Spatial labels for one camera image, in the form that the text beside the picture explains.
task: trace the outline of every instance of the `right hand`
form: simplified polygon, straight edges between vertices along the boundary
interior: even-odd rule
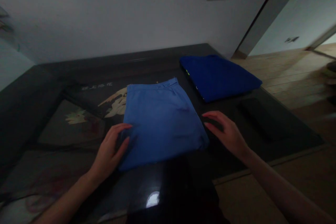
[[[242,158],[250,152],[243,136],[239,132],[236,124],[220,111],[209,111],[202,116],[219,122],[223,126],[223,131],[211,123],[204,125],[222,142],[222,144],[237,158]]]

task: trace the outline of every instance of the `left hand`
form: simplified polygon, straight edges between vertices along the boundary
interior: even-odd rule
[[[116,141],[118,135],[124,129],[131,128],[131,124],[116,124],[113,125],[105,139],[101,143],[96,159],[90,170],[87,172],[87,176],[92,180],[97,186],[101,184],[110,174],[115,170],[118,163],[120,162],[122,156],[124,155],[130,138],[127,137],[121,144],[119,150],[116,152]]]

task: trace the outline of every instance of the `black table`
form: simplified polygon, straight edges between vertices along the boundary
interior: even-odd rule
[[[2,219],[14,218],[17,209],[23,210],[16,218],[33,218],[90,168],[106,131],[123,121],[123,115],[118,114],[104,118],[110,103],[98,105],[128,84],[155,84],[176,77],[198,115],[210,110],[222,111],[266,162],[325,144],[263,88],[204,103],[179,65],[180,56],[197,55],[196,52],[199,56],[216,54],[209,45],[202,44],[165,52],[128,54],[124,61],[118,56],[117,61],[97,58],[43,66],[51,78],[14,107],[13,118],[7,120],[1,138]],[[239,106],[242,100],[250,98],[256,98],[279,126],[286,129],[288,138],[269,141],[255,127]],[[86,122],[68,124],[65,119],[71,112],[85,116]],[[215,136],[208,131],[207,134],[210,145],[205,151],[125,173],[116,171],[87,199],[74,220],[103,220],[135,212],[146,208],[153,194],[159,194],[159,203],[183,198],[190,191],[216,200],[212,181],[244,171],[246,167]]]

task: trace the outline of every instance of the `waistband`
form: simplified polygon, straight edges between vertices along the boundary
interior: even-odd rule
[[[127,92],[134,90],[154,90],[154,89],[164,89],[169,86],[174,85],[175,83],[179,83],[176,78],[167,80],[165,82],[157,83],[157,84],[131,84],[127,86]]]

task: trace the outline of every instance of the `hand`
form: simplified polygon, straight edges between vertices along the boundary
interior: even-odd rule
[[[204,125],[222,142],[222,144],[237,158],[242,158],[249,153],[250,148],[247,146],[243,136],[239,132],[236,124],[220,111],[209,111],[202,116],[208,117],[219,122],[223,126],[220,131],[211,123]]]
[[[131,128],[130,124],[116,124],[110,128],[105,136],[105,139],[101,143],[96,159],[90,170],[87,172],[87,176],[91,181],[98,186],[101,184],[117,167],[122,156],[124,155],[130,138],[127,137],[121,144],[119,150],[116,153],[116,141],[118,134],[124,129]]]

